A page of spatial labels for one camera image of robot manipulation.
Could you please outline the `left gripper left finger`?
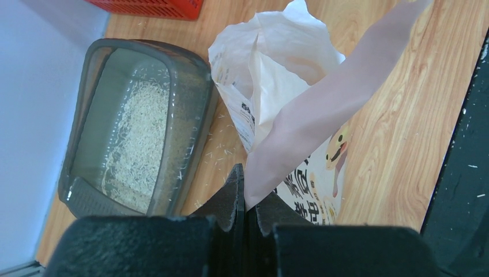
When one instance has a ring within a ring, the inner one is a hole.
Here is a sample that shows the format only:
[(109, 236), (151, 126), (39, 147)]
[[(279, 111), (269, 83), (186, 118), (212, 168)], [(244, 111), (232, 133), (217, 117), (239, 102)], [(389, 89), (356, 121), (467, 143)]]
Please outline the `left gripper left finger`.
[(64, 232), (45, 276), (241, 276), (243, 166), (188, 216), (87, 216)]

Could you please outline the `pink cat litter bag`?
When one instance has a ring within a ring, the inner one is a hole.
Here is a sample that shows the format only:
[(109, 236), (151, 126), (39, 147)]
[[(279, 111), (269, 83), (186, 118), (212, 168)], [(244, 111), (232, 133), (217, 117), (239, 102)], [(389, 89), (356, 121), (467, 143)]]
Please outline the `pink cat litter bag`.
[(212, 80), (247, 152), (246, 209), (276, 193), (313, 224), (340, 212), (349, 119), (379, 90), (429, 1), (402, 1), (349, 56), (305, 1), (227, 26), (209, 47)]

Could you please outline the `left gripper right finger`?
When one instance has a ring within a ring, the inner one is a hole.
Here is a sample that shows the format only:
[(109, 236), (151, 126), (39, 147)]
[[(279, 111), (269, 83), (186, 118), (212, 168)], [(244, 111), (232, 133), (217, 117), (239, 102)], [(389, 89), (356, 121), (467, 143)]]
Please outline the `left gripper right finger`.
[(247, 216), (248, 276), (440, 276), (431, 249), (406, 227), (318, 226), (275, 193)]

